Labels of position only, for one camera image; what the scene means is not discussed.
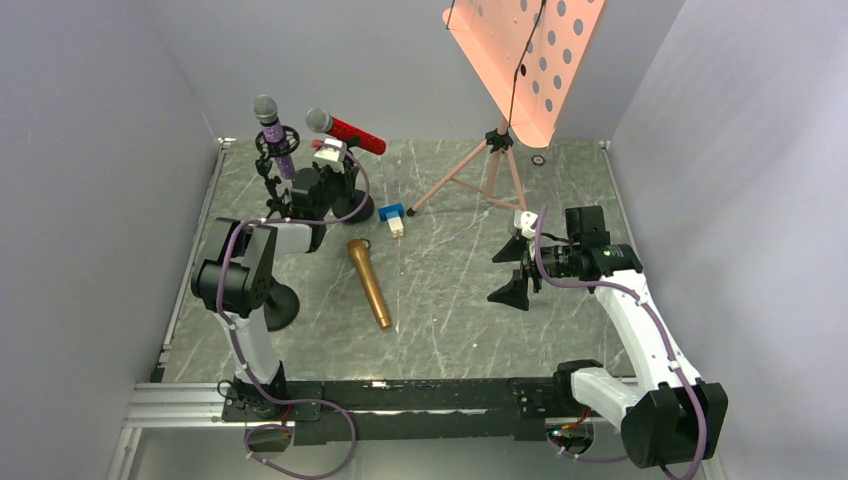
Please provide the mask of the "purple glitter microphone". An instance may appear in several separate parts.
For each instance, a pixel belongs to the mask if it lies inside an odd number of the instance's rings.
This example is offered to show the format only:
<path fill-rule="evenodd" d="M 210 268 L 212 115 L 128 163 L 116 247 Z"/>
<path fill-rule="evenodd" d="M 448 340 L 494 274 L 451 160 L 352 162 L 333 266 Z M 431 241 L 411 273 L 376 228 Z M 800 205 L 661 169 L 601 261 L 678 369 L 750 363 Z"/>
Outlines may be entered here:
<path fill-rule="evenodd" d="M 279 120 L 276 102 L 268 95 L 259 95 L 254 99 L 253 113 L 262 126 L 270 159 L 274 161 L 284 180 L 292 180 L 296 168 L 290 155 L 286 131 Z"/>

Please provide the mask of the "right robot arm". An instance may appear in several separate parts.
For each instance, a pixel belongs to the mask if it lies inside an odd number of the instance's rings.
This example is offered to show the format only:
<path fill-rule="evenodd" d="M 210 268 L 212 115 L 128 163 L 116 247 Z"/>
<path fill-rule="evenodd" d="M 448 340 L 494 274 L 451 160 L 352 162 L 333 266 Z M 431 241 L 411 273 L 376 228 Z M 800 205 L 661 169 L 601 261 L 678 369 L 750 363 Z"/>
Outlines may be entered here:
<path fill-rule="evenodd" d="M 682 353 L 658 312 L 643 266 L 628 244 L 614 244 L 599 206 L 569 208 L 565 237 L 544 245 L 545 215 L 517 210 L 509 241 L 496 263 L 518 262 L 511 280 L 488 301 L 522 311 L 528 294 L 543 284 L 584 289 L 612 321 L 629 357 L 636 382 L 616 379 L 595 360 L 559 364 L 552 376 L 556 401 L 596 413 L 620 432 L 627 458 L 639 468 L 687 464 L 692 479 L 713 457 L 728 408 L 718 382 L 708 383 Z"/>

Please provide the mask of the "black tripod shock-mount stand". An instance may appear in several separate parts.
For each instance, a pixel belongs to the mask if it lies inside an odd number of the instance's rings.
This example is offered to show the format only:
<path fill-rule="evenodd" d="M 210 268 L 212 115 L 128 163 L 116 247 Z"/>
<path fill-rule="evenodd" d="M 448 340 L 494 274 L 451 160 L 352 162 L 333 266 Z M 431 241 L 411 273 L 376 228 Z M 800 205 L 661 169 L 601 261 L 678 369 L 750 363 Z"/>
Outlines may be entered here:
<path fill-rule="evenodd" d="M 297 150 L 300 145 L 300 136 L 293 128 L 283 125 L 290 144 L 290 155 Z M 259 157 L 255 160 L 254 165 L 257 174 L 262 178 L 265 189 L 270 198 L 266 201 L 266 206 L 269 208 L 268 216 L 278 214 L 280 217 L 285 217 L 290 209 L 290 194 L 289 186 L 284 186 L 284 180 L 273 160 L 270 159 L 268 147 L 263 138 L 262 132 L 258 133 L 255 138 L 255 147 Z"/>

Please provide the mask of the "red glitter microphone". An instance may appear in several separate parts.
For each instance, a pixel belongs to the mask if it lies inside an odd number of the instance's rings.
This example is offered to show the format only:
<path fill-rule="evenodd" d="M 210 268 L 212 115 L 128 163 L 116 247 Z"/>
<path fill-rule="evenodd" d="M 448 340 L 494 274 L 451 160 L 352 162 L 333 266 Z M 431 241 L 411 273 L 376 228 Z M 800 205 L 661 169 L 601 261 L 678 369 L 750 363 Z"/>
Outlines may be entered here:
<path fill-rule="evenodd" d="M 305 122 L 314 133 L 329 135 L 374 155 L 383 155 L 387 149 L 383 139 L 340 120 L 320 108 L 310 109 L 306 114 Z"/>

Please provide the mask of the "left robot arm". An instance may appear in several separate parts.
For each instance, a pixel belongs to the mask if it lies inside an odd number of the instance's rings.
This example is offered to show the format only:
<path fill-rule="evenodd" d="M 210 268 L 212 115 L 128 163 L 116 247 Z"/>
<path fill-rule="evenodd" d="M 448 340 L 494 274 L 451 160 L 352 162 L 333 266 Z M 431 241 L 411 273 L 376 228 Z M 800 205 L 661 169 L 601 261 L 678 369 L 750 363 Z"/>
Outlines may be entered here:
<path fill-rule="evenodd" d="M 367 191 L 356 186 L 358 169 L 337 172 L 313 165 L 298 170 L 283 196 L 271 198 L 272 218 L 216 218 L 191 275 L 190 290 L 217 317 L 236 362 L 232 387 L 254 402 L 288 398 L 282 360 L 270 339 L 298 315 L 297 294 L 273 276 L 277 253 L 313 253 L 324 239 L 328 216 L 357 223 L 373 213 Z"/>

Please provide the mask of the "black round-base mic stand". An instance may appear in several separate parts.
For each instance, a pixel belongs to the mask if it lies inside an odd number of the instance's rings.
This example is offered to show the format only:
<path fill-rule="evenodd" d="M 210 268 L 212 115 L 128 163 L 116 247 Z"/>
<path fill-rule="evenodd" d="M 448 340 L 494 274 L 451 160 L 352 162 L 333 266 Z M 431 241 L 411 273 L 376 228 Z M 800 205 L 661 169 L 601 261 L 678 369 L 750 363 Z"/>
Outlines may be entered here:
<path fill-rule="evenodd" d="M 370 180 L 361 162 L 352 152 L 352 147 L 340 141 L 326 139 L 321 142 L 319 152 L 323 150 L 338 153 L 341 158 L 339 163 L 343 166 L 341 189 L 332 205 L 335 222 L 355 225 L 369 220 L 375 210 L 374 201 L 370 196 Z"/>

